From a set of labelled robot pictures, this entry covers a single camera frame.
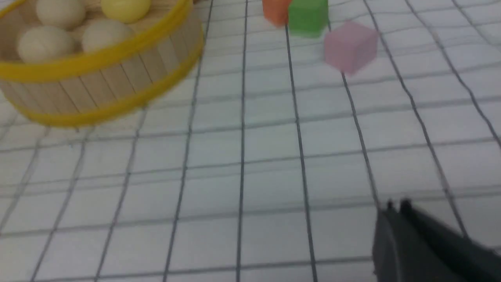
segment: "green cube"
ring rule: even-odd
[[[291,34],[318,37],[329,20],[328,0],[293,0],[289,5]]]

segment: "wooden basket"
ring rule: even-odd
[[[87,18],[72,31],[80,41],[105,16],[100,0],[84,0]],[[50,126],[78,127],[125,114],[184,78],[203,48],[193,0],[152,0],[148,15],[130,24],[136,36],[90,54],[45,64],[20,61],[20,32],[39,25],[36,0],[17,0],[0,12],[0,88],[27,118]]]

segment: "white surface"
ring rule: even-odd
[[[375,282],[372,188],[460,230],[448,189],[500,249],[501,2],[409,1],[465,85],[405,0],[367,0],[405,88],[381,42],[346,88],[322,38],[288,44],[258,0],[205,0],[200,72],[147,110],[46,130],[0,99],[0,282]],[[363,0],[329,4],[332,28],[374,27]]]

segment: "pink cube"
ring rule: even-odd
[[[349,75],[376,58],[378,32],[346,22],[325,36],[325,61]]]

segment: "wooden slat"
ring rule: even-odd
[[[99,107],[116,101],[115,95],[100,71],[82,75],[81,78],[85,84],[85,88]]]
[[[33,25],[40,22],[37,17],[36,4],[37,0],[28,0],[18,7],[19,13],[27,25]]]
[[[32,98],[31,94],[28,92],[26,87],[17,82],[10,82],[12,89],[19,95],[19,98],[23,101],[27,109],[35,112],[45,113],[44,109],[38,104],[38,102]]]
[[[176,56],[176,51],[174,50],[174,45],[172,44],[170,37],[158,44],[158,53],[160,53],[160,57],[162,58],[162,62],[165,66],[165,70],[167,70],[167,73],[177,69],[179,66],[179,60]]]
[[[188,50],[186,49],[186,43],[184,42],[181,27],[172,33],[171,40],[176,52],[177,60],[179,62],[184,61],[184,59],[188,57]]]
[[[101,70],[104,79],[117,99],[134,94],[134,88],[127,78],[122,65],[115,65]]]
[[[70,96],[79,112],[90,111],[97,107],[80,78],[61,80],[61,86]]]
[[[181,26],[181,31],[183,32],[184,43],[186,44],[186,49],[189,53],[193,52],[196,44],[198,43],[198,30],[196,30],[196,21],[193,18],[193,13],[188,15],[188,18]]]
[[[25,103],[19,96],[19,94],[12,88],[12,86],[5,81],[0,80],[0,88],[2,89],[2,92],[4,93],[4,96],[12,101],[14,104],[26,108]]]
[[[7,61],[19,59],[16,44],[21,31],[26,28],[19,10],[14,10],[0,19],[0,56]]]
[[[136,93],[151,85],[151,79],[139,55],[122,62],[122,67]]]
[[[42,88],[60,113],[78,113],[77,107],[59,82],[43,83]]]
[[[35,100],[45,113],[59,113],[58,109],[51,101],[50,96],[45,93],[43,87],[38,83],[24,83],[26,90],[31,94],[33,100]]]
[[[167,75],[167,70],[162,63],[162,57],[156,47],[141,52],[140,55],[151,81],[156,82]]]

